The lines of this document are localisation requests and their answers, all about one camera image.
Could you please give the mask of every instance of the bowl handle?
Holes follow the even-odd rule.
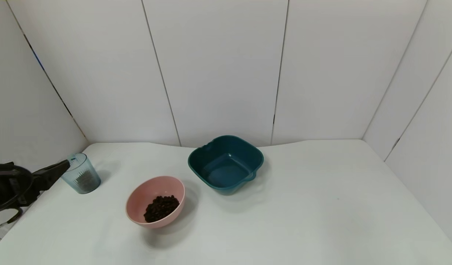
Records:
[[[250,177],[243,179],[243,181],[251,181],[253,179],[255,179],[257,172],[254,171]]]

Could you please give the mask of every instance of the white backdrop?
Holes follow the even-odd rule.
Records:
[[[9,4],[89,141],[179,145],[140,0]]]
[[[144,0],[182,146],[270,145],[287,0]]]
[[[452,55],[386,163],[452,240]]]
[[[386,159],[452,51],[452,0],[429,0],[391,85],[364,135]]]
[[[266,146],[362,138],[425,2],[9,3],[91,142]]]

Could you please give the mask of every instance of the wall seam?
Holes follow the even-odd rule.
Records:
[[[423,8],[423,11],[421,12],[421,15],[419,16],[419,19],[417,20],[416,27],[414,27],[413,34],[411,35],[411,37],[410,37],[410,39],[409,39],[409,42],[408,42],[407,45],[406,45],[406,49],[404,50],[403,56],[401,56],[401,59],[399,60],[398,66],[396,67],[396,70],[395,70],[395,72],[393,73],[393,77],[391,77],[391,80],[389,81],[388,87],[386,87],[385,93],[384,93],[383,96],[381,97],[381,100],[379,101],[378,106],[377,106],[376,109],[375,109],[375,112],[374,112],[374,114],[373,114],[373,116],[372,116],[372,119],[371,119],[370,122],[368,123],[367,128],[365,129],[365,132],[364,132],[364,134],[362,134],[362,137],[361,137],[360,139],[364,139],[364,136],[365,136],[365,134],[367,133],[368,128],[369,128],[370,125],[372,124],[372,122],[373,122],[373,120],[374,120],[374,118],[375,118],[375,116],[376,116],[376,113],[378,112],[378,109],[380,108],[381,103],[383,102],[383,99],[385,98],[386,94],[388,93],[388,90],[389,90],[389,88],[391,87],[391,84],[393,84],[393,80],[394,80],[394,78],[395,78],[395,76],[396,76],[396,73],[398,72],[399,67],[401,66],[401,62],[403,61],[403,59],[404,59],[404,57],[405,57],[405,55],[406,55],[406,52],[407,52],[407,50],[409,49],[409,45],[411,45],[411,42],[413,41],[413,37],[414,37],[414,35],[416,34],[417,28],[419,27],[419,24],[420,24],[420,22],[421,22],[421,18],[423,17],[424,13],[426,12],[427,3],[428,3],[429,1],[430,1],[430,0],[426,0],[426,3],[425,3],[424,8]]]
[[[413,117],[411,118],[411,120],[409,121],[409,123],[407,124],[406,128],[404,129],[404,131],[401,133],[401,136],[399,136],[398,139],[401,139],[404,135],[404,133],[406,132],[407,128],[409,127],[409,125],[411,124],[411,122],[413,122],[414,117],[416,117],[417,112],[419,111],[419,109],[421,108],[421,106],[424,104],[424,101],[426,100],[427,96],[429,95],[429,93],[432,91],[432,88],[434,87],[435,83],[438,80],[438,77],[440,77],[440,74],[442,73],[442,71],[445,68],[445,65],[447,64],[448,60],[450,60],[450,57],[452,56],[452,50],[450,51],[450,53],[448,54],[447,59],[444,62],[444,65],[442,66],[442,68],[440,69],[440,71],[437,74],[437,77],[434,79],[434,82],[431,85],[431,88],[428,90],[427,94],[425,95],[424,99],[422,100],[421,104],[419,104],[419,107],[417,108],[416,112],[414,112]],[[386,156],[385,160],[389,158],[389,155],[391,155],[391,153],[393,152],[393,150],[395,149],[395,147],[398,145],[398,143],[396,143],[395,146],[393,146],[393,148],[391,149],[391,151],[389,152],[389,154]]]
[[[166,83],[164,81],[164,75],[162,74],[162,69],[160,67],[159,57],[157,56],[156,46],[154,45],[154,39],[152,38],[151,27],[149,27],[149,21],[147,19],[146,7],[144,6],[144,1],[143,0],[140,0],[140,1],[141,1],[141,5],[142,5],[142,11],[144,12],[144,17],[146,19],[149,36],[151,37],[152,47],[154,48],[154,54],[156,55],[157,66],[159,67],[160,77],[162,78],[162,84],[164,85],[164,90],[166,92],[167,102],[169,103],[170,113],[172,114],[172,119],[174,121],[174,127],[175,127],[175,132],[177,133],[177,139],[179,140],[179,145],[182,146],[182,142],[180,141],[179,130],[177,129],[177,123],[175,122],[174,111],[172,110],[172,104],[170,104],[169,93],[167,92]]]
[[[8,0],[5,0],[5,2],[7,3],[8,8],[10,9],[10,12],[12,13],[15,21],[17,22],[18,27],[20,28],[21,34],[23,35],[23,37],[26,40],[26,43],[28,44],[29,48],[31,49],[31,51],[33,52],[33,55],[35,56],[36,60],[39,63],[39,66],[41,67],[41,69],[43,70],[46,78],[48,79],[49,83],[51,84],[51,86],[53,87],[54,91],[56,92],[57,96],[59,97],[59,99],[61,100],[61,102],[63,103],[64,107],[66,108],[66,111],[69,113],[69,115],[71,115],[71,118],[73,119],[74,123],[76,124],[77,128],[79,129],[80,133],[83,135],[83,137],[90,142],[87,137],[85,136],[84,132],[82,131],[82,129],[80,128],[79,124],[77,123],[76,119],[74,119],[73,114],[71,113],[71,111],[69,110],[69,108],[67,107],[66,103],[64,102],[63,98],[61,97],[61,95],[59,94],[59,92],[57,91],[56,87],[53,84],[53,81],[51,81],[51,79],[49,78],[49,75],[47,74],[46,70],[43,67],[43,64],[41,63],[41,61],[39,60],[38,56],[36,55],[36,52],[33,50],[33,47],[31,46],[31,43],[29,43],[28,38],[26,37],[25,32],[23,31],[23,29],[21,28],[21,25],[19,23],[19,21],[17,20],[17,17],[15,16],[14,11],[12,10],[12,7],[10,6],[10,4],[8,3]]]
[[[270,145],[273,141],[273,130],[275,129],[275,115],[277,113],[278,88],[280,87],[280,76],[282,75],[283,48],[285,47],[286,26],[288,24],[288,10],[290,8],[290,0],[286,6],[285,28],[283,29],[282,55],[280,56],[280,68],[278,70],[277,94],[275,95],[275,107],[273,109],[272,134],[270,135]]]

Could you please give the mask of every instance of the coffee bean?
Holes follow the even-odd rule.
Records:
[[[144,218],[147,223],[152,223],[170,215],[179,206],[179,200],[171,196],[157,196],[146,208]]]

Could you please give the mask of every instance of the bowl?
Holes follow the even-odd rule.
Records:
[[[144,214],[146,208],[157,196],[174,195],[179,200],[179,206],[161,220],[147,223]],[[177,178],[171,176],[159,176],[145,181],[139,185],[130,195],[126,202],[126,215],[128,218],[145,228],[160,228],[166,226],[179,216],[184,208],[185,186]]]
[[[188,158],[190,169],[208,186],[231,195],[256,177],[264,156],[243,139],[224,135],[195,149]]]

